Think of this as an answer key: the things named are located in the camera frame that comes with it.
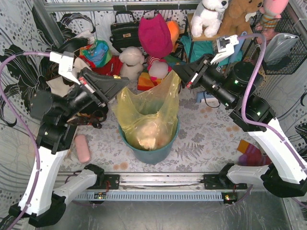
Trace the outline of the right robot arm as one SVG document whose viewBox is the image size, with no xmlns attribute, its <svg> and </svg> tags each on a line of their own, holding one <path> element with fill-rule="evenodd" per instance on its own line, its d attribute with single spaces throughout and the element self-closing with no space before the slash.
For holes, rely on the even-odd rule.
<svg viewBox="0 0 307 230">
<path fill-rule="evenodd" d="M 252 63 L 236 63 L 227 77 L 206 56 L 173 69 L 186 87 L 202 86 L 231 110 L 233 122 L 253 137 L 270 159 L 258 166 L 227 164 L 219 172 L 219 186 L 262 185 L 281 198 L 307 193 L 307 163 L 285 136 L 271 106 L 254 94 L 263 78 Z"/>
</svg>

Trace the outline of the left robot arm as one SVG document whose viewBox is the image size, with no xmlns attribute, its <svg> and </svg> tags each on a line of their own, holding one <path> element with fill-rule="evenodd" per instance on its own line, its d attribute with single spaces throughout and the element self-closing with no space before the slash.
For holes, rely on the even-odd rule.
<svg viewBox="0 0 307 230">
<path fill-rule="evenodd" d="M 22 199 L 9 209 L 11 217 L 27 218 L 37 228 L 51 226 L 59 222 L 77 195 L 92 186 L 107 185 L 104 170 L 89 164 L 69 182 L 54 188 L 77 128 L 69 119 L 90 104 L 108 103 L 128 84 L 127 77 L 100 75 L 84 68 L 65 96 L 39 91 L 32 98 L 31 117 L 41 123 L 35 140 L 38 156 Z"/>
</svg>

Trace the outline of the yellow plastic trash bag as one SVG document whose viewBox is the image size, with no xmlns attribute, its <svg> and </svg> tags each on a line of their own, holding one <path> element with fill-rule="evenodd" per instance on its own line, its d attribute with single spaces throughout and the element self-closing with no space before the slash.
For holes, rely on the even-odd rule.
<svg viewBox="0 0 307 230">
<path fill-rule="evenodd" d="M 158 150 L 174 138 L 181 81 L 172 70 L 157 86 L 139 94 L 125 87 L 112 106 L 126 141 L 139 150 Z"/>
</svg>

